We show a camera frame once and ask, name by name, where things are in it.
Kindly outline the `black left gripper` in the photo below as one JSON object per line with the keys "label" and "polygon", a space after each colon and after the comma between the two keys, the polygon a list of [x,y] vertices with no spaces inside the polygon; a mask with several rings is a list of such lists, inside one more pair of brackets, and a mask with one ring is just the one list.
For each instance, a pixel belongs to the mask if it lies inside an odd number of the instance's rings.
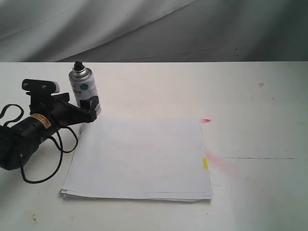
{"label": "black left gripper", "polygon": [[96,120],[100,111],[98,96],[88,100],[80,100],[80,107],[69,103],[69,93],[35,94],[29,92],[30,114],[40,114],[47,118],[53,125],[66,127],[81,123],[91,123]]}

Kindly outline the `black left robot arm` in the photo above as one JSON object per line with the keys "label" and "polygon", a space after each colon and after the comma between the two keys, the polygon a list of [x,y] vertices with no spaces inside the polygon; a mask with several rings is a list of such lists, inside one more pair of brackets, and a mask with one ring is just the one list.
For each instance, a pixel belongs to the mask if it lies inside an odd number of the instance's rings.
{"label": "black left robot arm", "polygon": [[80,107],[69,103],[69,94],[30,95],[30,116],[12,127],[0,128],[0,167],[18,169],[25,165],[39,146],[60,129],[96,120],[98,96],[81,100]]}

